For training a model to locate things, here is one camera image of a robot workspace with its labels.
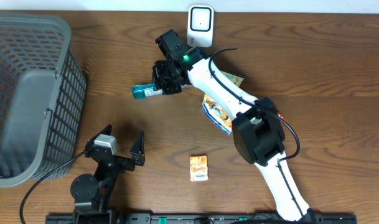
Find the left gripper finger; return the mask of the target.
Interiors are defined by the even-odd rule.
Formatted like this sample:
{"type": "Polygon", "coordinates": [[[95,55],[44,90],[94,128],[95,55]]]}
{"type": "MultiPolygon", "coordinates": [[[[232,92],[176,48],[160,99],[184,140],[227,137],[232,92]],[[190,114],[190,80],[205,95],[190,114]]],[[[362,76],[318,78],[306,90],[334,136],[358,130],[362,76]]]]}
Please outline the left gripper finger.
{"type": "Polygon", "coordinates": [[[134,142],[130,150],[131,158],[136,166],[143,166],[145,163],[144,153],[144,131],[141,131],[139,137],[134,142]]]}
{"type": "Polygon", "coordinates": [[[104,134],[104,135],[110,135],[111,134],[111,130],[112,130],[112,125],[111,124],[108,124],[104,129],[102,129],[98,134],[94,135],[91,139],[89,139],[86,143],[86,146],[91,146],[92,144],[94,144],[95,142],[95,139],[101,135],[101,134],[104,134]]]}

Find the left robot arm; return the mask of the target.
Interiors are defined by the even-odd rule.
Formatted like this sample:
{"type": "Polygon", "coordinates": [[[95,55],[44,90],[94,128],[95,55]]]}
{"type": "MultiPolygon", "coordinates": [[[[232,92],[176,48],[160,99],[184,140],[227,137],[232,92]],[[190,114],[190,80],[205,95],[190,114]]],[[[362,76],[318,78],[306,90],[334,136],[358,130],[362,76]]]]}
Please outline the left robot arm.
{"type": "Polygon", "coordinates": [[[74,223],[125,223],[125,217],[109,207],[110,197],[118,176],[134,171],[145,163],[144,131],[141,131],[129,153],[130,157],[117,156],[116,138],[107,125],[86,144],[83,154],[97,162],[94,174],[79,175],[71,184],[74,198],[74,223]]]}

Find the small orange tissue pack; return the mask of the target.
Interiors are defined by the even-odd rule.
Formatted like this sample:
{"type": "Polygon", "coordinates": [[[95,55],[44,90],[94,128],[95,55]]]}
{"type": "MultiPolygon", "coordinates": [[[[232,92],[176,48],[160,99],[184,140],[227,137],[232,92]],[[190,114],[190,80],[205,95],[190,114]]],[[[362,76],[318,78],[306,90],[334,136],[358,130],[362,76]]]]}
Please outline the small orange tissue pack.
{"type": "Polygon", "coordinates": [[[190,181],[201,182],[208,180],[207,156],[190,156],[190,181]]]}

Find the teal mouthwash bottle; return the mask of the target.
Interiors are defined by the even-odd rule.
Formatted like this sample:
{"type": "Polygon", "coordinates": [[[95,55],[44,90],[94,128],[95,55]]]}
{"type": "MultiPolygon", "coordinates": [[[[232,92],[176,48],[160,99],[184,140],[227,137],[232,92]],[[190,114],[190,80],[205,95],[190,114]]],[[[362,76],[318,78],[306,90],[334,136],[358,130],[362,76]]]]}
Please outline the teal mouthwash bottle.
{"type": "Polygon", "coordinates": [[[145,85],[134,85],[131,88],[134,99],[142,100],[150,96],[161,95],[162,90],[156,89],[155,83],[149,83],[145,85]]]}

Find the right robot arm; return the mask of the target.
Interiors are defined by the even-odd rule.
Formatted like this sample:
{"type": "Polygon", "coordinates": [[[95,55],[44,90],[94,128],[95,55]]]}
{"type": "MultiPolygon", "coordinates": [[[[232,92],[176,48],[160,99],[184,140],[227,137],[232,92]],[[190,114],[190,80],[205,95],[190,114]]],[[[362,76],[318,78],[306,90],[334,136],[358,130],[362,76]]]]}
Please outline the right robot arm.
{"type": "Polygon", "coordinates": [[[275,104],[267,97],[259,100],[228,79],[213,61],[219,51],[209,55],[200,47],[191,47],[172,29],[155,43],[166,58],[163,66],[154,65],[157,88],[173,95],[180,93],[182,86],[192,85],[211,97],[231,119],[234,145],[241,157],[261,172],[279,216],[289,222],[314,222],[289,170],[287,161],[295,155],[285,153],[283,129],[290,131],[298,149],[299,138],[279,116],[275,104]]]}

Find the orange snack bar wrapper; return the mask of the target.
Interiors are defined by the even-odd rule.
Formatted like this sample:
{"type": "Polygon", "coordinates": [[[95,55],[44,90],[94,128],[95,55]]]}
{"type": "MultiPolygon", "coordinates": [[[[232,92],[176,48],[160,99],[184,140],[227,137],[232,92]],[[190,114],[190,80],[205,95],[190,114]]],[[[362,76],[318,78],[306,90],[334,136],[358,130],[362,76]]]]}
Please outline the orange snack bar wrapper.
{"type": "Polygon", "coordinates": [[[286,120],[284,119],[283,115],[282,115],[279,111],[277,111],[277,114],[278,114],[278,116],[279,116],[283,121],[286,121],[286,120]]]}

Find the yellow snack bag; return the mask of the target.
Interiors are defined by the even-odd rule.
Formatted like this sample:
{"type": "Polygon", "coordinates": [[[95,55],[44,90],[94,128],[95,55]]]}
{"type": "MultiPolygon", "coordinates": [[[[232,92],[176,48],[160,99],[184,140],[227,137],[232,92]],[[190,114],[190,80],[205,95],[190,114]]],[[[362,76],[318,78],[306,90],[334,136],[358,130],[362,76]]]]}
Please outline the yellow snack bag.
{"type": "MultiPolygon", "coordinates": [[[[236,86],[240,86],[245,79],[244,75],[222,70],[222,73],[236,86]]],[[[232,121],[225,110],[222,109],[210,96],[204,94],[202,110],[206,117],[225,134],[231,135],[232,121]]]]}

